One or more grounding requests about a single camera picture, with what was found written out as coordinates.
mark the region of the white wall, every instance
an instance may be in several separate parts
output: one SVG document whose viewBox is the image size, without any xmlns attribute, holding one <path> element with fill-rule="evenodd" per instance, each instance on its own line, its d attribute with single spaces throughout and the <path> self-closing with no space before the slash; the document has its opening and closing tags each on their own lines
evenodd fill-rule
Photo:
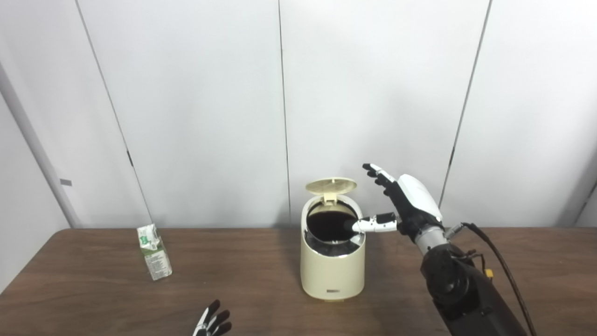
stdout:
<svg viewBox="0 0 597 336">
<path fill-rule="evenodd" d="M 363 163 L 439 200 L 487 4 L 281 1 L 293 222 L 331 176 L 357 180 L 364 213 L 391 210 Z"/>
<path fill-rule="evenodd" d="M 597 194 L 593 193 L 578 218 L 576 226 L 597 227 Z"/>
<path fill-rule="evenodd" d="M 68 224 L 0 95 L 0 292 Z"/>
<path fill-rule="evenodd" d="M 80 3 L 154 221 L 288 223 L 277 1 Z"/>
<path fill-rule="evenodd" d="M 297 222 L 305 183 L 337 175 L 365 213 L 391 209 L 364 162 L 439 200 L 488 1 L 281 0 L 281 21 L 277 0 L 80 3 L 158 224 Z M 573 224 L 597 179 L 596 14 L 493 3 L 448 225 Z M 0 65 L 75 224 L 150 222 L 76 3 L 0 2 Z"/>
<path fill-rule="evenodd" d="M 597 3 L 493 3 L 442 204 L 448 225 L 572 225 L 597 178 Z"/>
<path fill-rule="evenodd" d="M 13 110 L 26 114 L 56 178 L 72 181 L 64 193 L 75 225 L 150 223 L 75 1 L 1 1 L 0 64 L 22 107 Z"/>
</svg>

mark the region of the robotic arm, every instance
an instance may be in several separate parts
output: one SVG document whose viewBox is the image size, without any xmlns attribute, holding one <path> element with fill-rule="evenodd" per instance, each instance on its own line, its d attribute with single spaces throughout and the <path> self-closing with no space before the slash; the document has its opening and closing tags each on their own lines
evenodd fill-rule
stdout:
<svg viewBox="0 0 597 336">
<path fill-rule="evenodd" d="M 494 249 L 487 236 L 474 224 L 462 223 L 445 231 L 442 215 L 433 198 L 416 178 L 402 175 L 398 180 L 374 164 L 364 164 L 367 175 L 385 188 L 398 211 L 349 221 L 344 227 L 356 232 L 398 230 L 415 243 L 423 255 L 421 272 L 433 304 L 453 336 L 526 336 L 510 308 L 490 278 L 479 271 L 472 258 L 475 251 L 465 253 L 450 243 L 450 238 L 464 226 L 479 234 Z M 500 262 L 503 261 L 497 250 Z M 518 289 L 509 277 L 517 295 Z M 528 312 L 523 306 L 531 334 L 535 335 Z"/>
</svg>

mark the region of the brown table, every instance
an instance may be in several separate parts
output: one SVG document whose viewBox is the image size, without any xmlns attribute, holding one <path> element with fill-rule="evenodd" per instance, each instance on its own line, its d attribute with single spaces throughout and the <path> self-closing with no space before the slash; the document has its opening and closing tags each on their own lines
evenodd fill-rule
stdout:
<svg viewBox="0 0 597 336">
<path fill-rule="evenodd" d="M 490 228 L 542 336 L 597 335 L 597 230 Z M 228 335 L 449 335 L 406 238 L 370 234 L 363 293 L 341 303 L 307 296 L 299 232 L 164 229 L 174 273 L 153 282 L 135 230 L 65 230 L 0 295 L 0 335 L 189 336 L 221 299 Z M 523 321 L 497 260 L 472 233 L 454 242 L 485 252 L 494 280 Z"/>
</svg>

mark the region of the open lid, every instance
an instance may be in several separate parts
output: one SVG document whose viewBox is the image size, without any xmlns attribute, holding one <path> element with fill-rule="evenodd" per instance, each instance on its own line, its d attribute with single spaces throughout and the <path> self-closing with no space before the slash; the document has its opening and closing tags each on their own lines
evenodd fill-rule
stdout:
<svg viewBox="0 0 597 336">
<path fill-rule="evenodd" d="M 356 188 L 356 182 L 347 178 L 326 178 L 313 181 L 305 187 L 308 192 L 324 196 L 324 203 L 336 204 L 337 194 L 346 194 Z"/>
</svg>

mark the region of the trash can lid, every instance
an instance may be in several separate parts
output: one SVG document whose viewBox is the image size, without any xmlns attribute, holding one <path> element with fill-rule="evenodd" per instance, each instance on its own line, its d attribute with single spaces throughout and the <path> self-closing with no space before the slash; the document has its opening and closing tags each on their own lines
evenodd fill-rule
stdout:
<svg viewBox="0 0 597 336">
<path fill-rule="evenodd" d="M 316 195 L 346 194 L 356 188 L 356 182 L 348 178 L 319 179 L 307 184 L 308 192 Z"/>
</svg>

